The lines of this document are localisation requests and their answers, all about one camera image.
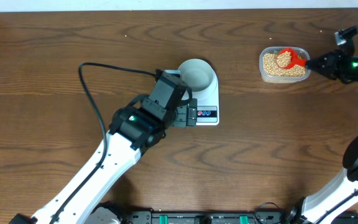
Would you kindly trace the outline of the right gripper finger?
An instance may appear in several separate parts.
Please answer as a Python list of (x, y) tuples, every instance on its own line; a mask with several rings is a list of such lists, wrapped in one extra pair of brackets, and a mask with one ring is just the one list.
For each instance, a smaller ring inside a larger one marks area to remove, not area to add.
[(322, 75), (323, 77), (332, 80), (333, 76), (331, 74), (331, 70), (325, 66), (319, 66), (319, 65), (306, 65), (306, 68), (309, 70), (312, 70), (320, 75)]
[(308, 60), (306, 66), (333, 66), (337, 62), (337, 52), (331, 51), (317, 58)]

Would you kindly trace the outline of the red plastic scoop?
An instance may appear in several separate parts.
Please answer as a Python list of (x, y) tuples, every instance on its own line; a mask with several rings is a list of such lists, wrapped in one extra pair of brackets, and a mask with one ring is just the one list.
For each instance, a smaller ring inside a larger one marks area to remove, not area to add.
[(295, 65), (305, 67), (306, 60), (300, 58), (300, 56), (292, 48), (284, 48), (281, 50), (276, 59), (275, 63), (283, 69), (291, 69)]

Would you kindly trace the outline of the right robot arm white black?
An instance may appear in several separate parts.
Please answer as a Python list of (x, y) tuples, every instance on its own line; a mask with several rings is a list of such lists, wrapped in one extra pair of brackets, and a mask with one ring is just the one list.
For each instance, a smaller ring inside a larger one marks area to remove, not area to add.
[[(358, 82), (358, 57), (351, 39), (337, 38), (338, 49), (306, 63), (306, 67), (343, 84)], [(358, 202), (358, 136), (348, 145), (342, 169), (322, 189), (302, 198), (284, 223), (331, 223)]]

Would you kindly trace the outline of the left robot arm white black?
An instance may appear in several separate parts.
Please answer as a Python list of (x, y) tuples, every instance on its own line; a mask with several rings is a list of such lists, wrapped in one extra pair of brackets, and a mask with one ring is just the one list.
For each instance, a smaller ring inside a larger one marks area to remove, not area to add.
[(11, 223), (84, 223), (99, 201), (150, 147), (166, 136), (176, 109), (192, 96), (178, 70), (164, 70), (150, 95), (139, 95), (117, 110), (103, 140), (88, 162), (48, 204)]

